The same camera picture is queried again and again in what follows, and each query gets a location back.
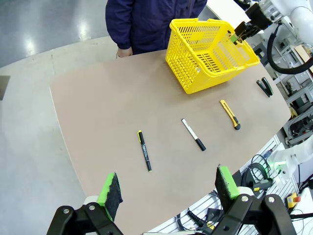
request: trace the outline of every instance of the yellow utility knife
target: yellow utility knife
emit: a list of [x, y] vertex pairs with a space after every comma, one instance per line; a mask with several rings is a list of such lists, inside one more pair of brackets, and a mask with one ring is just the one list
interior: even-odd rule
[[239, 130], [240, 129], [240, 123], [238, 122], [238, 120], [235, 117], [234, 113], [231, 111], [230, 107], [226, 104], [225, 100], [223, 100], [223, 99], [220, 100], [220, 103], [223, 106], [223, 108], [225, 109], [225, 111], [227, 112], [227, 114], [230, 117], [230, 119], [232, 120], [232, 122], [234, 124], [234, 128], [236, 130]]

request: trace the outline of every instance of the screw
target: screw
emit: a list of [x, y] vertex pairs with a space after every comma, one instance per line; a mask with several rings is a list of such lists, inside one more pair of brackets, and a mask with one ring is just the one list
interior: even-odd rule
[[247, 201], [249, 200], [249, 198], [248, 198], [247, 196], [242, 196], [241, 200], [242, 200], [243, 202], [247, 202]]
[[271, 202], [271, 203], [273, 203], [273, 202], [275, 201], [275, 198], [269, 197], [269, 198], [268, 198], [268, 201]]

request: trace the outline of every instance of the person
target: person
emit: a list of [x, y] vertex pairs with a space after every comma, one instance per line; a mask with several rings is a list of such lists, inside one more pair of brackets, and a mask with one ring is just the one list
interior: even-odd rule
[[170, 22], [197, 18], [207, 0], [108, 0], [106, 24], [125, 57], [167, 48]]

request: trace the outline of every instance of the basket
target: basket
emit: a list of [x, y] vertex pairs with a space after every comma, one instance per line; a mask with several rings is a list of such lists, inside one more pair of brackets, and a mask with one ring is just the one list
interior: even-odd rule
[[234, 45], [234, 33], [225, 21], [175, 19], [166, 62], [187, 94], [226, 82], [260, 63], [248, 43]]

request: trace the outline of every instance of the white marker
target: white marker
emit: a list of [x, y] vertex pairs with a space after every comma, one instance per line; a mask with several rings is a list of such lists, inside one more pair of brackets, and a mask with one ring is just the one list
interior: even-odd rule
[[197, 142], [198, 146], [200, 147], [200, 149], [202, 151], [206, 150], [205, 146], [203, 145], [203, 143], [201, 142], [201, 140], [197, 137], [197, 135], [195, 134], [195, 132], [191, 129], [191, 127], [188, 125], [188, 123], [186, 122], [186, 120], [183, 118], [182, 123], [184, 123], [185, 127], [187, 128], [187, 130], [189, 131], [189, 133], [192, 135], [192, 137], [195, 139], [195, 141]]

